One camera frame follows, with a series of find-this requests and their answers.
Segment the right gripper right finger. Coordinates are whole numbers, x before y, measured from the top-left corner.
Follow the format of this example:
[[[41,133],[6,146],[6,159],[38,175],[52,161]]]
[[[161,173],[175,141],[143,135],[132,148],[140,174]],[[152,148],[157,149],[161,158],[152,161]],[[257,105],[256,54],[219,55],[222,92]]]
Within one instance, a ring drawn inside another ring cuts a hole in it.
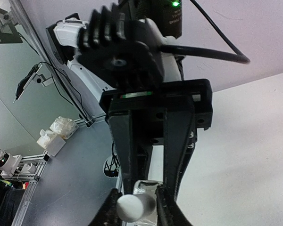
[[[158,226],[192,226],[173,197],[163,187],[156,189]]]

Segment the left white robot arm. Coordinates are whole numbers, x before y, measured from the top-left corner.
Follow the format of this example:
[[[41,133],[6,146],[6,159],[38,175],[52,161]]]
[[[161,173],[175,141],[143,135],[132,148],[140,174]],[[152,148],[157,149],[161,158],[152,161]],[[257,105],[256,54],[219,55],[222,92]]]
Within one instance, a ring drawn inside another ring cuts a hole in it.
[[[183,79],[181,6],[136,0],[94,10],[89,22],[74,13],[46,29],[62,64],[77,63],[81,78],[96,75],[111,87],[100,93],[120,163],[124,192],[147,178],[154,145],[164,147],[163,185],[176,199],[197,142],[212,123],[209,80]]]

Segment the clear nail polish bottle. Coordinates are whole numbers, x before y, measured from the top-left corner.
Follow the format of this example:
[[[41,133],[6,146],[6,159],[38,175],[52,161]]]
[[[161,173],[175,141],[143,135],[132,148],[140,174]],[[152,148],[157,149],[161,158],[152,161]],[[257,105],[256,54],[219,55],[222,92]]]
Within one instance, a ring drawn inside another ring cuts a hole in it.
[[[156,189],[161,186],[163,182],[156,180],[138,180],[133,187],[133,194],[148,194],[152,198],[156,199]]]

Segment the white nail polish cap brush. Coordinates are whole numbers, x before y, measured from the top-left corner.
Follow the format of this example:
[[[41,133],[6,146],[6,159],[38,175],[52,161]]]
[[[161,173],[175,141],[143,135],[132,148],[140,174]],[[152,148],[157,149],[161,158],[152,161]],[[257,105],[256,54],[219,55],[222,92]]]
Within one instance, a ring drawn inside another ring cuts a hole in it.
[[[156,200],[149,194],[126,194],[117,200],[118,217],[127,223],[137,222],[156,209]]]

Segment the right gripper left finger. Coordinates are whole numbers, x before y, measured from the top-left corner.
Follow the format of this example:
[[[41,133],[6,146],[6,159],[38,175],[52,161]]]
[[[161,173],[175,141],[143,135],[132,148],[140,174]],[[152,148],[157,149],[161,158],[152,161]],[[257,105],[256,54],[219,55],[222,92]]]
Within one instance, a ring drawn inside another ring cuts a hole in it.
[[[117,215],[117,200],[121,196],[122,193],[113,188],[88,226],[121,226],[123,222]]]

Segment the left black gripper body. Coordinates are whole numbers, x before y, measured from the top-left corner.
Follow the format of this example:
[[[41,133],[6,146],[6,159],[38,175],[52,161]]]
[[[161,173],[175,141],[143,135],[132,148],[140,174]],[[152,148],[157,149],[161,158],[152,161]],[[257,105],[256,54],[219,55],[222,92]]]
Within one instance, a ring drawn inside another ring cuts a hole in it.
[[[115,4],[92,11],[87,27],[79,30],[79,63],[111,87],[100,98],[106,120],[111,113],[131,111],[136,144],[164,145],[170,107],[194,106],[188,144],[196,142],[197,129],[211,126],[210,82],[182,80],[177,56],[164,52],[172,42],[152,19],[130,19]]]

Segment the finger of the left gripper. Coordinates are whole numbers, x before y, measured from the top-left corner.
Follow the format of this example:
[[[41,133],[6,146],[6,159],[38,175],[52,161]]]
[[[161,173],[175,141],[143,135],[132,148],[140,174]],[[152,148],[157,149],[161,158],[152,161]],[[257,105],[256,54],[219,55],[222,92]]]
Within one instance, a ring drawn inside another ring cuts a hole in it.
[[[180,171],[186,155],[189,136],[194,129],[194,106],[170,107],[164,118],[163,184],[174,201],[181,183]]]
[[[115,143],[125,194],[132,194],[138,177],[137,149],[133,140],[133,115],[131,111],[111,113],[108,125]]]

